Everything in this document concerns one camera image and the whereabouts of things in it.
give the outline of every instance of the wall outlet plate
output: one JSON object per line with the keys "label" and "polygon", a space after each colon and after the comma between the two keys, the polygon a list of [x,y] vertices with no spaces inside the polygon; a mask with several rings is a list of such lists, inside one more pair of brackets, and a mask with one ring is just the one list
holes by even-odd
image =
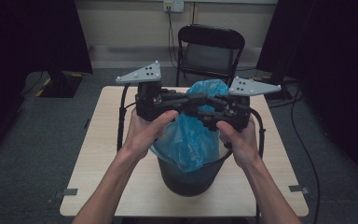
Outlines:
{"label": "wall outlet plate", "polygon": [[169,7],[171,8],[171,11],[174,10],[173,1],[163,1],[162,2],[162,10],[163,11],[168,11]]}
{"label": "wall outlet plate", "polygon": [[185,11],[185,2],[183,0],[178,1],[163,1],[162,10],[168,11],[168,8],[171,9],[171,12],[184,12]]}

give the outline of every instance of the chair backrest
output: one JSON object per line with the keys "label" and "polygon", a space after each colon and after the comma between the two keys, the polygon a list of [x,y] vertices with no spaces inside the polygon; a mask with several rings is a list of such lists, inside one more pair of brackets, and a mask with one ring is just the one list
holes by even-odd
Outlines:
{"label": "chair backrest", "polygon": [[245,46],[245,39],[237,31],[200,24],[191,24],[181,28],[178,32],[178,40],[179,47],[182,47],[182,41],[240,51]]}

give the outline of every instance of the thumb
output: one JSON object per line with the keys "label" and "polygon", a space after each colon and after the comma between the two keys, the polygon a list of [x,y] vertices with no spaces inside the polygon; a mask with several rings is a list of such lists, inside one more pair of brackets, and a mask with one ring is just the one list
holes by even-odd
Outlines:
{"label": "thumb", "polygon": [[233,137],[238,134],[237,131],[235,131],[235,129],[229,123],[222,120],[216,123],[216,127],[219,129],[220,139],[224,143],[231,142],[231,139],[233,139]]}
{"label": "thumb", "polygon": [[152,121],[151,126],[153,129],[163,128],[165,125],[169,124],[173,119],[178,116],[176,110],[169,110],[162,113],[158,118]]}

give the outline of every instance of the silver metal plate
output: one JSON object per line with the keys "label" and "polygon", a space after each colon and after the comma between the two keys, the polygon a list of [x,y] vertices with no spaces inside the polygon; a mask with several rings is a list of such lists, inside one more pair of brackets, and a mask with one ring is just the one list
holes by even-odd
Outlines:
{"label": "silver metal plate", "polygon": [[125,76],[117,77],[117,84],[125,83],[137,83],[137,82],[149,82],[159,81],[161,79],[161,72],[159,69],[159,62],[149,64],[143,68],[140,68],[134,72],[131,72]]}
{"label": "silver metal plate", "polygon": [[229,88],[228,94],[239,96],[255,96],[280,91],[281,89],[282,88],[280,85],[274,86],[241,77],[235,77]]}

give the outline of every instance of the wooden table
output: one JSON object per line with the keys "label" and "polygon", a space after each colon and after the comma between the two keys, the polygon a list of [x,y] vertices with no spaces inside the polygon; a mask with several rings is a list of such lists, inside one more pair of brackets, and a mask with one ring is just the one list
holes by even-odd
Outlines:
{"label": "wooden table", "polygon": [[[186,88],[168,88],[186,92]],[[100,183],[117,152],[118,109],[122,87],[105,87],[95,108],[83,146],[77,158],[68,189],[77,195],[64,196],[61,213],[77,214]],[[130,87],[126,105],[134,102],[136,88]],[[309,209],[301,191],[291,192],[298,185],[295,173],[283,147],[266,100],[251,97],[251,107],[262,117],[266,131],[264,162],[278,188],[296,214],[305,216]],[[130,123],[126,115],[124,137]],[[223,164],[210,188],[201,195],[183,197],[171,192],[164,184],[157,157],[149,152],[135,168],[117,208],[118,217],[252,217],[255,196],[243,171],[233,157]]]}

